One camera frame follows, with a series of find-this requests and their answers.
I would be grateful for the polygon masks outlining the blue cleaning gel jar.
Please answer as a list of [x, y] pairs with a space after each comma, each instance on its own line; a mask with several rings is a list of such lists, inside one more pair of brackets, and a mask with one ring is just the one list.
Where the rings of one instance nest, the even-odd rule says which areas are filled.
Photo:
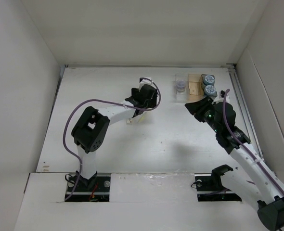
[[214, 86], [207, 85], [204, 88], [204, 95], [209, 97], [217, 97], [217, 90]]
[[204, 85], [215, 85], [215, 77], [213, 75], [202, 75], [202, 83]]

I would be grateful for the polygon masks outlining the clear jar of paper clips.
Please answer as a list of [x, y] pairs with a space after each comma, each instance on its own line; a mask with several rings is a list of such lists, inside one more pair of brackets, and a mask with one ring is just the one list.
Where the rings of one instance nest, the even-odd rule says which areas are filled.
[[186, 91], [187, 82], [184, 79], [177, 79], [175, 81], [176, 93], [184, 93]]

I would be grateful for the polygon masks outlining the clear small staples box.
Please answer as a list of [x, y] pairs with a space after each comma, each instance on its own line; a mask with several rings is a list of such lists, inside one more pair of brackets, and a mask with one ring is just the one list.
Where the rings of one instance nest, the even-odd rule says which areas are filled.
[[133, 118], [129, 118], [129, 119], [127, 120], [127, 124], [133, 125], [133, 124], [134, 124], [134, 119], [133, 119]]

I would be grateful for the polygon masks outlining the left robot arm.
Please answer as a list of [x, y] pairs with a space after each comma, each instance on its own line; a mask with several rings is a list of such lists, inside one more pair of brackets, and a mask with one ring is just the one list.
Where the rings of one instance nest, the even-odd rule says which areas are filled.
[[138, 88], [132, 88], [131, 96], [120, 103], [101, 101], [110, 106], [85, 108], [71, 132], [80, 162], [75, 175], [79, 187], [90, 191], [96, 184], [96, 151], [103, 144], [108, 127], [155, 109], [160, 100], [160, 91], [154, 83], [141, 83]]

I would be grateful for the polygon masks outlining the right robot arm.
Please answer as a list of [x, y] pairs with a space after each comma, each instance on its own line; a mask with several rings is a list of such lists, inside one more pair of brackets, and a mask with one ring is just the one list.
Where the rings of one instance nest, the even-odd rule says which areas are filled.
[[236, 167], [219, 166], [209, 174], [195, 177], [196, 189], [205, 192], [207, 201], [224, 191], [232, 191], [247, 202], [264, 227], [279, 231], [284, 227], [284, 183], [268, 168], [257, 154], [246, 134], [235, 125], [236, 112], [227, 102], [215, 102], [206, 97], [185, 104], [196, 120], [207, 123], [215, 132], [216, 140], [250, 177], [241, 178]]

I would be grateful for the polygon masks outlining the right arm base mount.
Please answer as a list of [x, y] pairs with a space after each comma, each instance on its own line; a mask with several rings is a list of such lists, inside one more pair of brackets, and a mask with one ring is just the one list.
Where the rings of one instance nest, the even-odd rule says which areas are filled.
[[241, 197], [222, 185], [221, 177], [230, 171], [233, 171], [232, 167], [222, 165], [210, 173], [195, 173], [195, 180], [191, 187], [196, 189], [197, 200], [199, 202], [241, 202]]

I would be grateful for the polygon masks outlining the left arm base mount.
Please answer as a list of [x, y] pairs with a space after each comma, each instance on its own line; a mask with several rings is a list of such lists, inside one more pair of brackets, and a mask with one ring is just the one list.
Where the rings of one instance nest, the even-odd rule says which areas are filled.
[[94, 174], [90, 179], [79, 178], [76, 188], [78, 171], [74, 175], [66, 174], [67, 188], [65, 202], [109, 202], [110, 200], [110, 174]]

